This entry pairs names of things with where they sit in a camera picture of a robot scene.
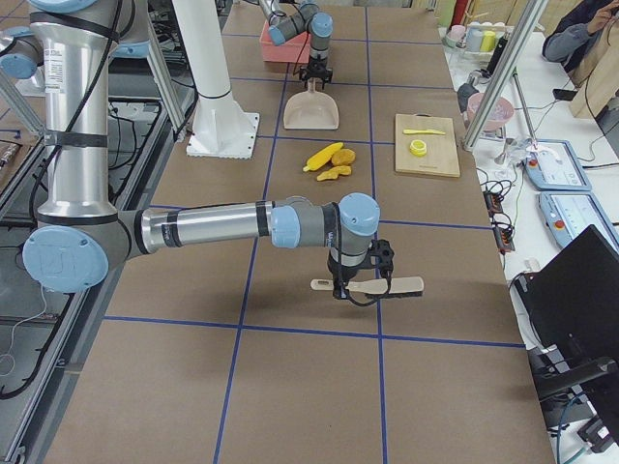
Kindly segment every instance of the yellow knife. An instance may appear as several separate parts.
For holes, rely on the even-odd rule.
[[[442,130],[435,129],[405,129],[402,131],[405,135],[416,135],[418,133],[427,133],[431,135],[445,135],[445,132]]]

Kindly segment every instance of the sticker label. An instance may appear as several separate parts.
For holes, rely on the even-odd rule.
[[[45,58],[45,92],[48,94],[64,94],[67,79],[65,78],[65,47],[55,44],[53,48],[44,51]]]

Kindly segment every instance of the metal base plate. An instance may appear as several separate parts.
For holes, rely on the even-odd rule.
[[[195,133],[190,138],[190,143],[187,146],[187,154],[190,157],[232,158],[239,160],[250,159],[258,132],[260,115],[258,113],[245,113],[245,115],[253,126],[253,132],[242,133],[236,140],[220,147],[219,150],[210,149],[208,146],[210,143],[204,143],[200,140],[200,134]]]

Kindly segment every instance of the blue joint cap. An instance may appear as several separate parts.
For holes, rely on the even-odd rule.
[[[364,193],[351,193],[339,203],[339,218],[353,234],[369,237],[378,230],[380,207],[376,200]]]
[[[286,43],[286,37],[283,36],[278,26],[269,26],[269,36],[273,45],[284,45]]]
[[[30,276],[56,292],[81,292],[107,275],[107,256],[101,246],[71,227],[49,225],[35,230],[22,256]]]
[[[29,79],[37,71],[37,63],[21,53],[0,56],[0,69],[15,79]]]
[[[99,0],[28,0],[30,5],[44,12],[50,13],[75,13]]]
[[[11,37],[31,37],[35,34],[26,26],[9,27],[4,30],[4,33]]]
[[[296,248],[301,241],[301,222],[291,206],[279,206],[271,212],[271,242],[278,248]]]
[[[146,58],[150,51],[150,43],[121,43],[112,53],[114,58]]]
[[[326,13],[316,13],[311,19],[311,33],[326,38],[333,34],[333,19]]]

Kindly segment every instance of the yellow cup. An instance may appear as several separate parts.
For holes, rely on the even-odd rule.
[[[482,39],[482,46],[480,51],[492,51],[496,46],[496,34],[494,31],[485,31],[484,38]]]

